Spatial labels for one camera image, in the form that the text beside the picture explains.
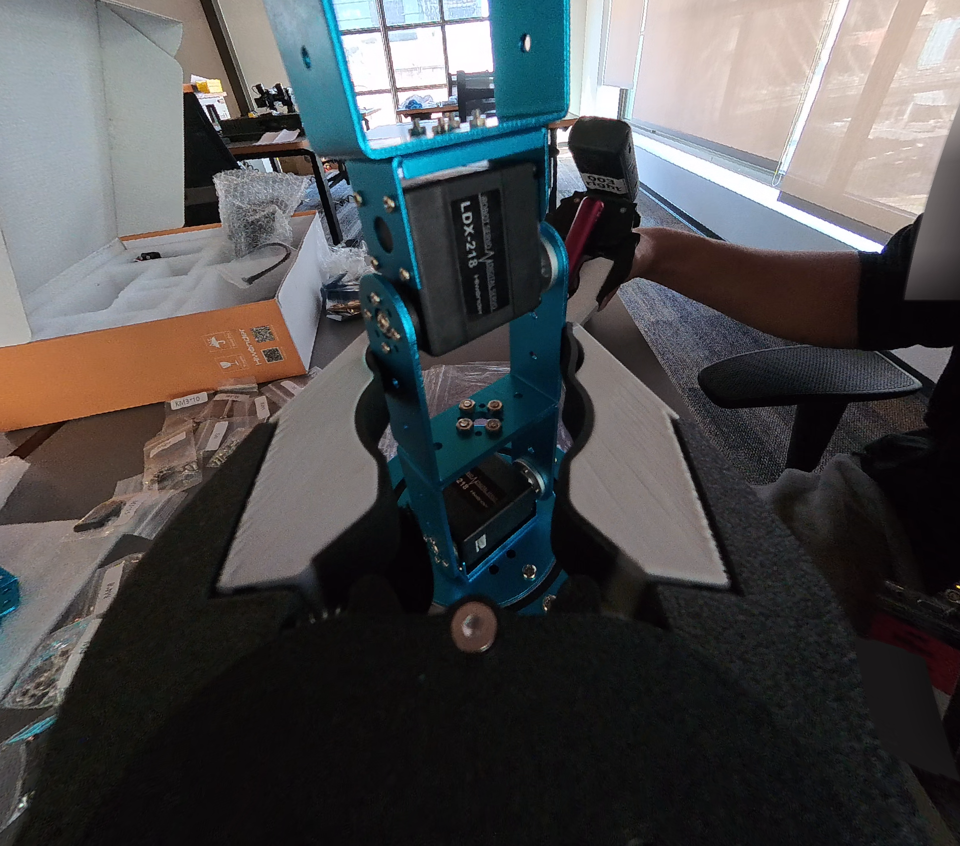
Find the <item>person's right forearm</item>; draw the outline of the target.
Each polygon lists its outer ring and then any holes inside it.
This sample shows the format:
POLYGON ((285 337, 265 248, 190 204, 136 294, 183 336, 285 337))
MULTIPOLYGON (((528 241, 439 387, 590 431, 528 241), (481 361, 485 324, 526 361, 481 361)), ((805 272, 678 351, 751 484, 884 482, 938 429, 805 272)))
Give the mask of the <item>person's right forearm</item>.
POLYGON ((907 301, 920 220, 882 252, 763 252, 676 234, 658 246, 661 284, 788 341, 827 348, 947 348, 947 303, 907 301))

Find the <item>person's grey trouser leg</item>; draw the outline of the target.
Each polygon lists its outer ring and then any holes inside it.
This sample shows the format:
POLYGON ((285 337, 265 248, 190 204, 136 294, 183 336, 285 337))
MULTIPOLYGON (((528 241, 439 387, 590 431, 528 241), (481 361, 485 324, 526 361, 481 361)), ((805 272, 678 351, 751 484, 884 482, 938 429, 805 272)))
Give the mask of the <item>person's grey trouser leg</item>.
POLYGON ((810 555, 855 627, 868 624, 884 580, 925 590, 893 506, 855 456, 834 456, 818 472, 786 468, 754 489, 810 555))

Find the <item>blue hobby robot arm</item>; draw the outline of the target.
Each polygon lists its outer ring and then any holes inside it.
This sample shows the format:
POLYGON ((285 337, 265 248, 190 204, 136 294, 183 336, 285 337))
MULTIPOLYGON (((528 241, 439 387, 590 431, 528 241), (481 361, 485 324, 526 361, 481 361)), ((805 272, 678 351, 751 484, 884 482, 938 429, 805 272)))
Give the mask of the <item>blue hobby robot arm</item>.
POLYGON ((433 601, 546 612, 569 261, 546 222, 570 98, 570 0, 489 0, 494 126, 377 146, 333 0, 264 0, 308 138, 348 167, 373 271, 368 346, 433 601))

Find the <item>person's right hand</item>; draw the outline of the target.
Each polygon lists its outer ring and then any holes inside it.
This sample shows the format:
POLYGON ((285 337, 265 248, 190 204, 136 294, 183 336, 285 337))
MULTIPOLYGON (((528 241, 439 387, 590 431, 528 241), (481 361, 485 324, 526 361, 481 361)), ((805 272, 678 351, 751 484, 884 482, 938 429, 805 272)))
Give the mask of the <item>person's right hand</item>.
POLYGON ((666 285, 671 255, 685 236, 669 228, 645 228, 638 235, 633 251, 628 280, 645 279, 666 285))

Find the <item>bubble wrap bag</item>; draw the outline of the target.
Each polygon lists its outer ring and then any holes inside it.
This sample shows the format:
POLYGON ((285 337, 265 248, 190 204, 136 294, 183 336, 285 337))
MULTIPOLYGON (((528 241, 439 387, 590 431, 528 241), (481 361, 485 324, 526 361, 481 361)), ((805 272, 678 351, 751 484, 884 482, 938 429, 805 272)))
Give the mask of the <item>bubble wrap bag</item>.
POLYGON ((305 197, 306 177, 235 169, 216 174, 213 184, 236 258, 270 245, 293 245, 290 217, 305 197))

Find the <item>beige roller blinds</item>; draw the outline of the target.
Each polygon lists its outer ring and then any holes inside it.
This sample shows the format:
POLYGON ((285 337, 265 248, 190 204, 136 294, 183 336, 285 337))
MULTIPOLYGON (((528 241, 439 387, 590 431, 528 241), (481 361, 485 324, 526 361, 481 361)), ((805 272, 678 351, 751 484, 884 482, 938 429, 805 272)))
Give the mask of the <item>beige roller blinds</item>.
POLYGON ((608 0, 602 82, 645 128, 893 232, 958 108, 959 0, 608 0))

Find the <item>clear bag of brass parts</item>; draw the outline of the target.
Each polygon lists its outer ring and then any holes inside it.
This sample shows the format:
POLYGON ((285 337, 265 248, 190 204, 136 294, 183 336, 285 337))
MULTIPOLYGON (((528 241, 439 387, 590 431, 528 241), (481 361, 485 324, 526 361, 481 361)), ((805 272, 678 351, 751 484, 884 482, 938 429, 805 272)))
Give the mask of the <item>clear bag of brass parts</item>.
POLYGON ((336 322, 361 315, 360 282, 373 270, 365 245, 341 245, 320 262, 321 294, 326 316, 336 322))

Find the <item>pile of small screw bags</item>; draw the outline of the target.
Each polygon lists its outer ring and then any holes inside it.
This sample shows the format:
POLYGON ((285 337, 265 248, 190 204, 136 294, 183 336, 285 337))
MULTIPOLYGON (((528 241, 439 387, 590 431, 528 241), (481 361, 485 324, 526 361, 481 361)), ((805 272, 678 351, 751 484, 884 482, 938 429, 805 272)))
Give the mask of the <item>pile of small screw bags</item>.
POLYGON ((213 556, 226 549, 266 454, 271 432, 252 438, 198 498, 175 475, 202 472, 192 425, 181 419, 146 445, 161 489, 114 497, 135 505, 107 525, 78 519, 2 524, 2 567, 19 606, 2 621, 2 755, 68 714, 92 730, 112 715, 121 728, 152 723, 261 644, 294 612, 292 593, 263 593, 240 605, 215 600, 213 556))

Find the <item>red handled screwdriver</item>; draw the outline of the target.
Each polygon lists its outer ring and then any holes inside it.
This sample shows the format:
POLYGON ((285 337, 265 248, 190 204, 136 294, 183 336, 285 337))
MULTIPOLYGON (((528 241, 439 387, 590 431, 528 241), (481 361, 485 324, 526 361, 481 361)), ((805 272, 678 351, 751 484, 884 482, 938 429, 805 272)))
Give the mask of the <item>red handled screwdriver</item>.
POLYGON ((585 196, 579 202, 564 239, 570 273, 577 272, 582 265, 587 245, 604 209, 605 203, 593 196, 585 196))

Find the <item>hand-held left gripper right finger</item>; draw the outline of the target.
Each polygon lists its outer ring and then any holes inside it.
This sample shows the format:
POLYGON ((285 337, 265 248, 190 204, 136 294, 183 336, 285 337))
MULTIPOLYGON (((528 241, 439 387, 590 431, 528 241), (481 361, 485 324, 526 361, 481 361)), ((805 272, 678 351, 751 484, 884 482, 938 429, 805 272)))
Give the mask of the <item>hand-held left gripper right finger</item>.
POLYGON ((677 415, 580 325, 565 331, 555 551, 603 591, 731 587, 682 449, 677 415))

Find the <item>orange and white cardboard box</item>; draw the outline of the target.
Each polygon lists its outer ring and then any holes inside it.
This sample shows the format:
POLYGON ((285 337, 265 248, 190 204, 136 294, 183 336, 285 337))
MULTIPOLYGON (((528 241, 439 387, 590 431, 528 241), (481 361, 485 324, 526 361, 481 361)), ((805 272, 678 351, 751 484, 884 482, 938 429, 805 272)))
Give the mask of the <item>orange and white cardboard box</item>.
POLYGON ((184 229, 181 25, 109 0, 1 12, 2 430, 305 372, 322 221, 294 216, 250 286, 219 226, 184 229))

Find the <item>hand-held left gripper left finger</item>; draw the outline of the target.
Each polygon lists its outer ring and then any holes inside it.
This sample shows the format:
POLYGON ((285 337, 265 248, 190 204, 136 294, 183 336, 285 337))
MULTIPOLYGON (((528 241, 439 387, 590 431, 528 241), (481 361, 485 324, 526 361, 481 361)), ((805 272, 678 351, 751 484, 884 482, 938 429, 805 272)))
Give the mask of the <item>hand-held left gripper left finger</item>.
POLYGON ((389 414, 367 358, 360 337, 279 412, 218 592, 347 597, 396 558, 399 509, 378 447, 389 414))

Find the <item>wooden background table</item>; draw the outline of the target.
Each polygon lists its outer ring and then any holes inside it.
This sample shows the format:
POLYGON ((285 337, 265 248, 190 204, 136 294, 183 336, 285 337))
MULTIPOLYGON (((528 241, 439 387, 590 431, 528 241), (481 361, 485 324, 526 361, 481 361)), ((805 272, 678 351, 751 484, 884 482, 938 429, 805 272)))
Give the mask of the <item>wooden background table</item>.
POLYGON ((291 141, 271 142, 266 144, 258 143, 227 143, 227 149, 231 155, 240 160, 252 159, 280 159, 282 157, 301 156, 308 159, 317 185, 320 204, 325 215, 331 243, 338 246, 343 241, 342 228, 336 215, 335 207, 330 198, 330 186, 328 184, 327 173, 325 172, 318 156, 309 147, 309 143, 303 139, 291 141))

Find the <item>black office chair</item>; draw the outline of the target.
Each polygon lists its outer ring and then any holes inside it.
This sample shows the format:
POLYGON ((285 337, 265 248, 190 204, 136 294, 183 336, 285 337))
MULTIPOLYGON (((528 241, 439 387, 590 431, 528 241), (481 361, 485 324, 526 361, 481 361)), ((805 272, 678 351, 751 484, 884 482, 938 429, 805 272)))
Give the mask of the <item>black office chair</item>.
POLYGON ((743 353, 698 374, 706 397, 724 409, 795 406, 786 468, 819 464, 852 402, 918 392, 918 379, 877 351, 793 346, 743 353))

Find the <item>black background chair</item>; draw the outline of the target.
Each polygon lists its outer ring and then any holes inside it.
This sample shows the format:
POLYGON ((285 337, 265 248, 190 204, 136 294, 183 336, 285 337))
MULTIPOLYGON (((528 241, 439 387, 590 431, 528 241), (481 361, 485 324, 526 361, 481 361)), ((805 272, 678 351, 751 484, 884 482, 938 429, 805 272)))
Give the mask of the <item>black background chair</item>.
POLYGON ((451 81, 461 123, 468 122, 475 112, 492 115, 496 112, 494 75, 490 71, 459 70, 451 81))

